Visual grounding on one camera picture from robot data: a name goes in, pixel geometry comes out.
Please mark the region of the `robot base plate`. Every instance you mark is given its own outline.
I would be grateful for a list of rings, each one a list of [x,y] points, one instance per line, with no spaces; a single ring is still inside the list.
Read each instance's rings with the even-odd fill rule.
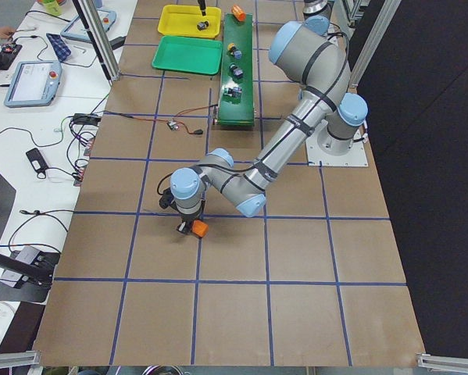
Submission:
[[[322,120],[315,132],[305,141],[310,166],[368,167],[365,145],[360,127],[354,127],[352,138],[341,141],[327,132],[328,122]]]

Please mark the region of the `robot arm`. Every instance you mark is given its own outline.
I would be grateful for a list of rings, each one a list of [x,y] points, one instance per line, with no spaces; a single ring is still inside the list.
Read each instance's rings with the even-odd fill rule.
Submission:
[[[205,16],[206,15],[206,4],[203,0],[198,0],[199,12]],[[305,18],[316,16],[324,12],[328,8],[328,1],[326,0],[305,0],[303,6],[303,16]]]
[[[215,188],[243,216],[253,217],[266,204],[266,188],[309,137],[317,135],[326,153],[343,155],[363,125],[369,109],[361,96],[348,90],[347,53],[307,23],[283,25],[270,46],[269,59],[302,85],[299,103],[249,168],[235,170],[230,153],[216,148],[196,164],[171,173],[159,204],[180,214],[180,233],[199,238],[207,233],[200,217],[209,188]]]

